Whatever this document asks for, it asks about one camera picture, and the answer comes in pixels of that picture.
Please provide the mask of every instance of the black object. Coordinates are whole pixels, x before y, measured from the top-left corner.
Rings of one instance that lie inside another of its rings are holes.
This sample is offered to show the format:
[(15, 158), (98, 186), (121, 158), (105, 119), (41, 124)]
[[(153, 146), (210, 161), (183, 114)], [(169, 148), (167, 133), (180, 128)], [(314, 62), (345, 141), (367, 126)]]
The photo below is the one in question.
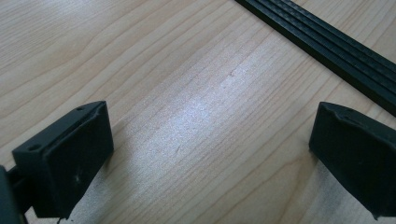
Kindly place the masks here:
[(33, 206), (38, 217), (68, 218), (113, 149), (106, 102), (80, 106), (13, 150), (17, 166), (1, 179), (0, 195), (19, 217)]
[(396, 216), (396, 131), (353, 109), (320, 103), (309, 147), (375, 218)]
[(290, 0), (236, 0), (396, 117), (396, 64)]

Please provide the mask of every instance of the black plastic block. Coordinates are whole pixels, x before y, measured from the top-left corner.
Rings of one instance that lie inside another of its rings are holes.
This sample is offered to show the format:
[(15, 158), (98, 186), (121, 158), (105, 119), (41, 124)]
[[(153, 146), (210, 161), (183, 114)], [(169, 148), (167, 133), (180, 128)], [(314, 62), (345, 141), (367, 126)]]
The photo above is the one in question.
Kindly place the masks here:
[(33, 182), (38, 217), (69, 217), (113, 152), (106, 102), (83, 105), (17, 147), (21, 175)]
[(396, 131), (350, 108), (320, 103), (309, 147), (375, 218), (396, 216)]

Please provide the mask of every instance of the light wood surface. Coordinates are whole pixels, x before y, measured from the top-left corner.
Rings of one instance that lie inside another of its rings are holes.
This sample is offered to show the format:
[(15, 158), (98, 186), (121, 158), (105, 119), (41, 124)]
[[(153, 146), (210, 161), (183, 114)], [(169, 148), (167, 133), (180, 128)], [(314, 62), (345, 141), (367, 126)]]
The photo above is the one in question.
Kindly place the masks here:
[[(296, 3), (396, 62), (394, 0)], [(107, 101), (115, 153), (61, 223), (396, 222), (308, 151), (320, 101), (396, 119), (235, 1), (1, 1), (0, 52), (8, 169), (13, 148)]]

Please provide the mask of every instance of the black rubber strip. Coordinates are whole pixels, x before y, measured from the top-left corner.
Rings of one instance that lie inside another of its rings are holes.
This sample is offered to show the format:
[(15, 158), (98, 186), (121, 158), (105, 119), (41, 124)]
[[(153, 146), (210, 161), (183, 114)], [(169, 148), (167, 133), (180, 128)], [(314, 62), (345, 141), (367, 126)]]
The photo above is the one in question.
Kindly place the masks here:
[(396, 64), (290, 0), (236, 0), (396, 117)]

